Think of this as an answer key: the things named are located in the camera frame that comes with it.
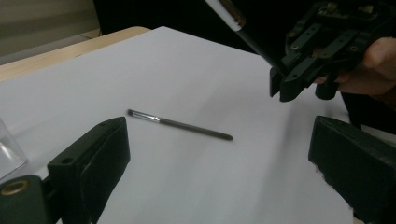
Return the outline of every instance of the white paper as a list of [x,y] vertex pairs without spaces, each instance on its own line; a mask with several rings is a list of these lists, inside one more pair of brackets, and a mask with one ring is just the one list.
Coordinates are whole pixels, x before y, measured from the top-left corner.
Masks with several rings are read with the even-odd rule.
[[280,103],[269,69],[256,54],[161,27],[0,83],[0,116],[31,174],[127,109],[233,136],[126,117],[132,160],[99,223],[352,223],[307,159],[315,116],[347,119],[341,97],[308,89]]

